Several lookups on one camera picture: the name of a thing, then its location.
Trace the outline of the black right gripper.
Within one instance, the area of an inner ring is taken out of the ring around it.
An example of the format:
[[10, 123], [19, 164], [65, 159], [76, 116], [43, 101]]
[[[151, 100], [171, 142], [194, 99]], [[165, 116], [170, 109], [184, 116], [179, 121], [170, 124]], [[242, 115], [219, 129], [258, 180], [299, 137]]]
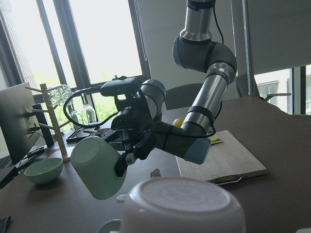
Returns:
[[124, 151], [114, 170], [122, 177], [136, 159], [145, 160], [155, 148], [156, 134], [152, 130], [154, 116], [151, 114], [144, 94], [125, 94], [125, 99], [114, 97], [118, 113], [111, 128], [104, 134], [93, 132], [90, 136], [103, 138], [115, 150]]

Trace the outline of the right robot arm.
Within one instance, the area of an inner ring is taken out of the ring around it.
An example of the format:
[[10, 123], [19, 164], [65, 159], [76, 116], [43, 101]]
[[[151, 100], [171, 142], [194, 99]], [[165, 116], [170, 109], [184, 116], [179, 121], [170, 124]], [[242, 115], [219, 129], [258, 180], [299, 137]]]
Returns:
[[189, 0], [185, 27], [174, 40], [175, 63], [207, 75], [180, 127], [161, 120], [166, 90], [158, 80], [115, 78], [100, 88], [105, 97], [125, 95], [124, 100], [115, 99], [118, 112], [104, 136], [122, 151], [113, 168], [118, 177], [137, 159], [146, 159], [154, 148], [198, 165], [205, 161], [209, 130], [214, 129], [223, 96], [237, 71], [233, 52], [212, 41], [209, 25], [214, 7], [213, 0]]

